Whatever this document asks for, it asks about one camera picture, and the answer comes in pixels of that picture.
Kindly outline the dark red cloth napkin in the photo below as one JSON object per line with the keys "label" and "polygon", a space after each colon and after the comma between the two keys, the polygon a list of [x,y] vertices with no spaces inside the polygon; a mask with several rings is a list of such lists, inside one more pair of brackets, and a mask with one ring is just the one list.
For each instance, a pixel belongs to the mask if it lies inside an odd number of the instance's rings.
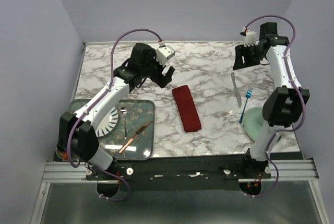
{"label": "dark red cloth napkin", "polygon": [[201,122],[188,85],[172,89],[184,131],[186,133],[201,130]]}

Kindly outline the blue handled fork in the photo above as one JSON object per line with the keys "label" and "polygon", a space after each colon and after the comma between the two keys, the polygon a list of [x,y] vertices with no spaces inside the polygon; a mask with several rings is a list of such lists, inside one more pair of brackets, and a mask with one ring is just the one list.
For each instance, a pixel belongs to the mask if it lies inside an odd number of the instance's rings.
{"label": "blue handled fork", "polygon": [[242,121],[243,121],[243,118],[244,118],[244,114],[245,114],[245,111],[246,111],[246,108],[247,108],[247,103],[250,99],[250,97],[252,96],[252,93],[253,93],[253,89],[252,88],[248,88],[247,92],[246,92],[246,101],[245,101],[245,104],[244,104],[244,108],[243,108],[243,111],[242,111],[242,114],[241,114],[241,117],[239,119],[239,123],[241,124]]}

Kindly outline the silver table knife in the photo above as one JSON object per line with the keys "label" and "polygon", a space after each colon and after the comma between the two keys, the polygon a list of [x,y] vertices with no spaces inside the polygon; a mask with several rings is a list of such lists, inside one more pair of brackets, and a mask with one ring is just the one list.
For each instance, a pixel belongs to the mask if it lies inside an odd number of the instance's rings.
{"label": "silver table knife", "polygon": [[235,97],[236,97],[236,100],[237,100],[237,105],[238,105],[239,108],[241,108],[242,98],[241,98],[241,95],[240,95],[240,93],[238,91],[238,88],[237,88],[237,85],[236,85],[235,73],[234,72],[231,73],[231,79],[232,79],[232,84],[233,84],[233,88],[234,88]]}

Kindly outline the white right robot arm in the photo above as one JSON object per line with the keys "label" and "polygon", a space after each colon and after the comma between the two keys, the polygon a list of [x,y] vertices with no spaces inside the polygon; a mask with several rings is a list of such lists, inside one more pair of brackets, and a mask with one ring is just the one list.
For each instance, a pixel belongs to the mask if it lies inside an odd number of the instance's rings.
{"label": "white right robot arm", "polygon": [[240,165],[241,174],[252,178],[264,173],[270,153],[282,133],[291,131],[290,126],[304,114],[310,92],[297,80],[290,60],[291,41],[278,35],[277,23],[262,24],[259,33],[244,28],[241,35],[245,41],[235,47],[233,70],[259,65],[265,58],[275,87],[262,107],[264,122],[259,138],[247,150]]}

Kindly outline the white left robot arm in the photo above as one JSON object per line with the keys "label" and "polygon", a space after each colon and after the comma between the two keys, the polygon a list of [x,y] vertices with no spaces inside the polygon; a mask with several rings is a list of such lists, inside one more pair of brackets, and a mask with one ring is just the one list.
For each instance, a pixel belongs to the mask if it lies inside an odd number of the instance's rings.
{"label": "white left robot arm", "polygon": [[98,174],[105,180],[115,176],[114,158],[100,147],[96,128],[109,111],[147,78],[160,88],[166,87],[175,71],[169,67],[163,70],[175,50],[163,42],[157,49],[144,43],[136,43],[130,57],[113,70],[111,79],[84,106],[74,113],[64,112],[59,121],[58,146],[67,152],[68,161],[77,168],[72,157],[98,167]]}

